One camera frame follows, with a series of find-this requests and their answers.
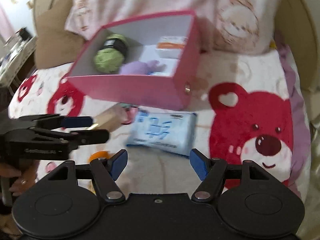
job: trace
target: black label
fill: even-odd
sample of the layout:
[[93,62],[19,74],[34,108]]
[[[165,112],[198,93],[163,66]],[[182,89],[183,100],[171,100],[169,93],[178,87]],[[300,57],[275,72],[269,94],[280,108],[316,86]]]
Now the black label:
[[123,40],[118,38],[107,39],[102,47],[102,49],[116,49],[124,57],[127,57],[128,47]]

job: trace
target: red bear print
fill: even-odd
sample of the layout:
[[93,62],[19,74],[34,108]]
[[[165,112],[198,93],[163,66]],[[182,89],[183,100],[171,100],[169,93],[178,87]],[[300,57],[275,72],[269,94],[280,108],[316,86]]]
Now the red bear print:
[[48,102],[47,113],[78,116],[81,112],[83,101],[84,94],[63,76],[57,91]]
[[[232,95],[235,104],[221,102]],[[211,88],[209,102],[216,114],[209,138],[210,156],[230,164],[253,160],[288,185],[293,149],[290,101],[263,91],[247,93],[236,83],[221,83]],[[238,183],[227,180],[226,187]]]
[[22,85],[19,87],[18,91],[18,101],[21,103],[23,98],[29,93],[33,83],[36,81],[38,75],[33,75],[26,79]]

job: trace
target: cartoon character print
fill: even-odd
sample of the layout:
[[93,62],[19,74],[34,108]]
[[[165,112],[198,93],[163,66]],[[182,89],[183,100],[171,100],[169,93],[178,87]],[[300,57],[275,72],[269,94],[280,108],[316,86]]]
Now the cartoon character print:
[[84,94],[63,76],[57,91],[48,102],[47,113],[78,116],[81,112],[83,101]]
[[36,81],[37,77],[38,77],[38,75],[33,75],[33,76],[29,77],[19,87],[18,101],[20,103],[23,100],[23,98],[25,98],[25,96],[30,92],[30,89],[31,89],[33,83]]
[[57,167],[55,162],[49,162],[45,168],[44,171],[46,174],[50,173],[51,171],[53,171],[55,168]]
[[[293,150],[289,99],[263,91],[247,93],[236,83],[221,83],[211,88],[209,102],[216,114],[210,156],[231,164],[253,160],[287,186]],[[226,187],[237,184],[227,180]]]
[[81,31],[86,31],[89,26],[89,20],[92,16],[92,10],[88,7],[88,0],[76,1],[76,21]]
[[218,48],[247,52],[255,48],[259,40],[259,21],[248,0],[230,0],[230,5],[218,14],[215,30]]
[[38,88],[38,91],[37,91],[37,96],[41,95],[42,92],[43,92],[43,86],[44,86],[44,82],[42,81],[39,88]]

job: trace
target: pink box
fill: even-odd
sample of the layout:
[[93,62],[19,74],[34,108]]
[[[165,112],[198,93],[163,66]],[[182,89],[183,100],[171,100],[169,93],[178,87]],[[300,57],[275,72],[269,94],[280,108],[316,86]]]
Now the pink box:
[[[129,44],[126,62],[156,59],[164,64],[160,75],[116,75],[96,70],[93,58],[108,35],[125,36]],[[187,44],[180,59],[162,59],[156,53],[161,36],[184,36]],[[181,110],[190,101],[190,83],[200,56],[199,31],[193,11],[163,12],[134,17],[103,26],[86,43],[68,78],[94,99]]]

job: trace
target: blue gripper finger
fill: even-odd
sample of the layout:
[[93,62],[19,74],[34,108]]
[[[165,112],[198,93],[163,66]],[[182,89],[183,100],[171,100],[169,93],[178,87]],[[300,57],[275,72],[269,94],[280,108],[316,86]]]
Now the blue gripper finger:
[[90,127],[93,124],[93,119],[90,116],[75,116],[65,117],[61,121],[61,127],[64,128],[81,128]]
[[192,149],[190,151],[189,159],[192,168],[195,170],[199,179],[203,181],[212,167],[210,159],[204,156],[197,149]]
[[126,150],[120,150],[108,160],[110,168],[110,175],[114,181],[118,179],[124,168],[128,163],[128,152]]

